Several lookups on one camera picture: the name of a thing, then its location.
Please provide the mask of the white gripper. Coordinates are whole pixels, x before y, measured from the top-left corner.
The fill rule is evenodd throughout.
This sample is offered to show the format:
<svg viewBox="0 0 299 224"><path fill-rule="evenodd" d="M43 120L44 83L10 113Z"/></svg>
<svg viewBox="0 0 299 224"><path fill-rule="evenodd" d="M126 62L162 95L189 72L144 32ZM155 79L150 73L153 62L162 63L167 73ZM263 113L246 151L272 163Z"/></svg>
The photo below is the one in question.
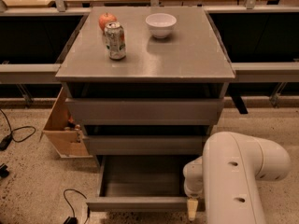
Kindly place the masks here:
<svg viewBox="0 0 299 224"><path fill-rule="evenodd" d="M189 197L187 213L189 221L196 218L198 200L203 192L203 160L201 157L188 162L183 168L184 191Z"/></svg>

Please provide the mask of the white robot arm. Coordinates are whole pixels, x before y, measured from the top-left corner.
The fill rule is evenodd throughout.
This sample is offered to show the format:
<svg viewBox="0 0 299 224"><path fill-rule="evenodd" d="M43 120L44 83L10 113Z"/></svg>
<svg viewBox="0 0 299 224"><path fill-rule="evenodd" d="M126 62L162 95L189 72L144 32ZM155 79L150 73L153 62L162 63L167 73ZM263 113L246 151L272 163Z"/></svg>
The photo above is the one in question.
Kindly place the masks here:
<svg viewBox="0 0 299 224"><path fill-rule="evenodd" d="M291 168L290 155L274 141L215 133L183 168L188 218L195 220L204 196L207 224L266 224L256 182L279 181Z"/></svg>

